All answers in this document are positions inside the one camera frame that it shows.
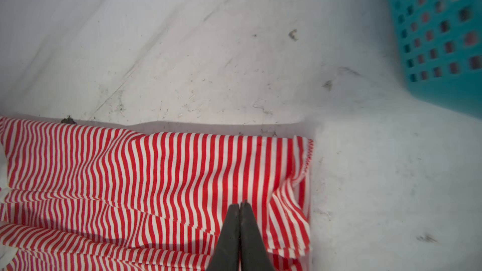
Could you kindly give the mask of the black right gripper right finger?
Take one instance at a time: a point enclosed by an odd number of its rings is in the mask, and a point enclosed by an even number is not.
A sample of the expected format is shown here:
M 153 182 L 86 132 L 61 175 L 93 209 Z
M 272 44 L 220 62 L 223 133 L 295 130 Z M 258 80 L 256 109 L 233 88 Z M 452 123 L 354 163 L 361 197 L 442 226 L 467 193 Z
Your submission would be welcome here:
M 275 271 L 252 206 L 247 202 L 240 205 L 240 260 L 242 271 Z

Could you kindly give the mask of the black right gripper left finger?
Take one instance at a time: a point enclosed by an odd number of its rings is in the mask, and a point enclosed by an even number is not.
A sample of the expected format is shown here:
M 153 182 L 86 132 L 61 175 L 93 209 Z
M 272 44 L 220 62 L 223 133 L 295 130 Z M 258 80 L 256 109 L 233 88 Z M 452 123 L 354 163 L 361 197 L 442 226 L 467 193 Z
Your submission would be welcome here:
M 240 247 L 240 207 L 228 207 L 222 231 L 207 271 L 237 271 Z

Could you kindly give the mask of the red white striped tank top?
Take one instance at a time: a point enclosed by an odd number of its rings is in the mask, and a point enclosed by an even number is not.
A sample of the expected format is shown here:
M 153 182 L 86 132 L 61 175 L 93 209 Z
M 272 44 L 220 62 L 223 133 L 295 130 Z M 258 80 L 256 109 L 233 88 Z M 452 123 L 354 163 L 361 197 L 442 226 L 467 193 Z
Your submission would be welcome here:
M 308 270 L 311 139 L 1 118 L 2 270 L 205 270 L 251 204 L 276 270 Z

